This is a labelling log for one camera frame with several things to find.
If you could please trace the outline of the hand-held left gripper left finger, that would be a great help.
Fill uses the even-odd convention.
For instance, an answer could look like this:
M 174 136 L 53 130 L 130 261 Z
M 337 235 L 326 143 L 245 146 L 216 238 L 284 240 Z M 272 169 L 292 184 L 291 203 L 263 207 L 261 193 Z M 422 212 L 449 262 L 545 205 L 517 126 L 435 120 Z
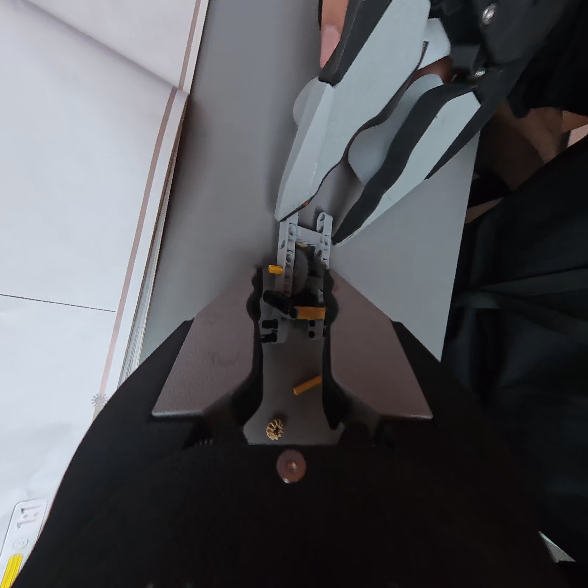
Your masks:
M 262 290 L 261 268 L 249 270 L 194 316 L 154 417 L 242 428 L 254 415 L 263 399 Z

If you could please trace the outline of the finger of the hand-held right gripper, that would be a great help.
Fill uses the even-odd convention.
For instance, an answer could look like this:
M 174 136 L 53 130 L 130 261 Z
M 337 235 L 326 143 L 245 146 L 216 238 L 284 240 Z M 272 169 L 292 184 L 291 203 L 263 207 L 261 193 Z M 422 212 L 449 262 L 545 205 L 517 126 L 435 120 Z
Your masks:
M 279 222 L 305 207 L 360 130 L 420 63 L 429 1 L 349 1 L 341 38 L 297 100 L 297 131 L 277 193 Z
M 470 85 L 412 83 L 386 120 L 360 131 L 348 162 L 364 189 L 333 243 L 347 242 L 419 186 L 479 108 Z

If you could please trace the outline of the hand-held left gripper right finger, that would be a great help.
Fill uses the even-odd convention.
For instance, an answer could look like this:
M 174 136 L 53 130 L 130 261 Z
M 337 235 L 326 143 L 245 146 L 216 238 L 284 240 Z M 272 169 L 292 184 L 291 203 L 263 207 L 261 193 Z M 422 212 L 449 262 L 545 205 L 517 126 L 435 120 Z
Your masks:
M 325 274 L 325 304 L 322 406 L 329 427 L 431 421 L 393 321 L 332 270 Z

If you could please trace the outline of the grey lego gear frame assembly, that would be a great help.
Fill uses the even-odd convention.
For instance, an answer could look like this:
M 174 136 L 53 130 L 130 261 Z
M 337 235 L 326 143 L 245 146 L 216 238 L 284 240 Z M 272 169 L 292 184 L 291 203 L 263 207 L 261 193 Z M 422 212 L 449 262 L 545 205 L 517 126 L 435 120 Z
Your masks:
M 325 333 L 325 272 L 330 265 L 333 219 L 318 215 L 314 229 L 299 224 L 294 213 L 280 222 L 276 262 L 283 275 L 268 272 L 269 288 L 263 292 L 261 342 L 286 342 L 290 329 L 301 330 L 317 341 Z

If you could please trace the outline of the white lego instruction booklet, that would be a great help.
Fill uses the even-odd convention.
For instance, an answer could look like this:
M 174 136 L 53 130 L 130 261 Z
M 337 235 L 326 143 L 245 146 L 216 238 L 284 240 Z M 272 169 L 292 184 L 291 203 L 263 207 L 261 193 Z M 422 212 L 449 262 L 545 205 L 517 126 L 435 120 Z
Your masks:
M 136 369 L 209 1 L 1 1 L 1 587 Z

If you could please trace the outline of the person's right hand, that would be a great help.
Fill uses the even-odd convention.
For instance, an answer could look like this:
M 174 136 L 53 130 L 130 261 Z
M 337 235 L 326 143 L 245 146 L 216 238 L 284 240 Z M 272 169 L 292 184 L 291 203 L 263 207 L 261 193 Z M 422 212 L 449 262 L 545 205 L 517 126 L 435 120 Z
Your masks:
M 341 40 L 349 1 L 320 1 L 320 67 L 323 68 Z

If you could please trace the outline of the person's black clothing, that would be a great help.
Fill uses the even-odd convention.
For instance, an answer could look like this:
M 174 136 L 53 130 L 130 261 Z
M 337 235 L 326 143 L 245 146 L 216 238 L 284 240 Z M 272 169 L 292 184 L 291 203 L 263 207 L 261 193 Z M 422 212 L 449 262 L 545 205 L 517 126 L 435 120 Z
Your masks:
M 518 463 L 539 530 L 587 587 L 587 1 L 562 17 L 481 130 L 443 362 Z

